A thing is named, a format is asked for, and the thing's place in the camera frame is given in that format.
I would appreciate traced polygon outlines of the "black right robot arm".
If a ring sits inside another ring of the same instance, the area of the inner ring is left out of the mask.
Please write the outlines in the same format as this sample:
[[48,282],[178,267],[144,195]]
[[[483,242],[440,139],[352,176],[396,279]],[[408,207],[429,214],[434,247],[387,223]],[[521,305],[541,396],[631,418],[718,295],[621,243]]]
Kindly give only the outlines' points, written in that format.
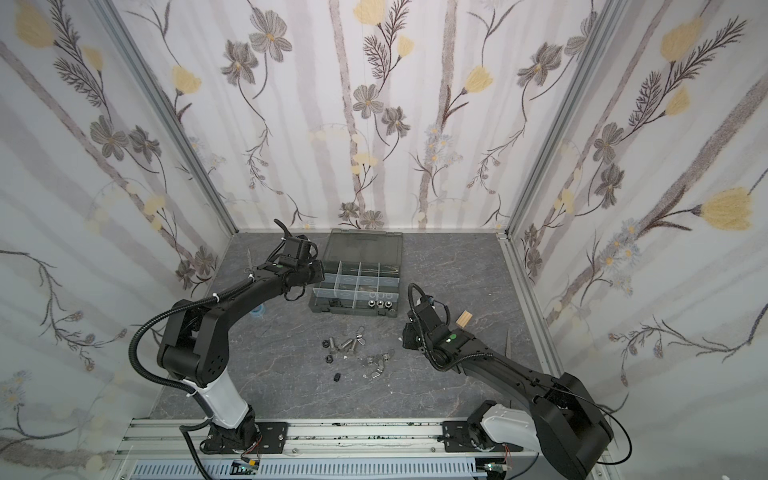
[[566,479],[585,479],[604,458],[619,422],[575,376],[525,367],[439,314],[439,301],[415,283],[407,289],[402,345],[418,350],[440,372],[473,377],[518,403],[484,401],[464,421],[447,421],[440,437],[448,453],[529,451]]

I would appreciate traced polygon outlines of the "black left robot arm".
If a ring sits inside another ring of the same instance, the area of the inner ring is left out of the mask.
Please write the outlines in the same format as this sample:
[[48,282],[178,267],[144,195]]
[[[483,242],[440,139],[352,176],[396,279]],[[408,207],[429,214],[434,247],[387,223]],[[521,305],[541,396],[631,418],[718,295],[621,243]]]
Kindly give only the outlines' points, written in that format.
[[[190,451],[204,454],[245,454],[256,450],[262,433],[253,407],[230,378],[229,333],[251,311],[266,302],[324,280],[318,248],[305,235],[294,235],[279,220],[280,243],[245,279],[230,288],[197,300],[180,300],[169,310],[144,323],[133,335],[128,358],[145,380],[184,392],[203,410],[205,419],[180,431]],[[138,347],[152,327],[164,321],[156,362],[165,377],[151,372],[138,355]]]

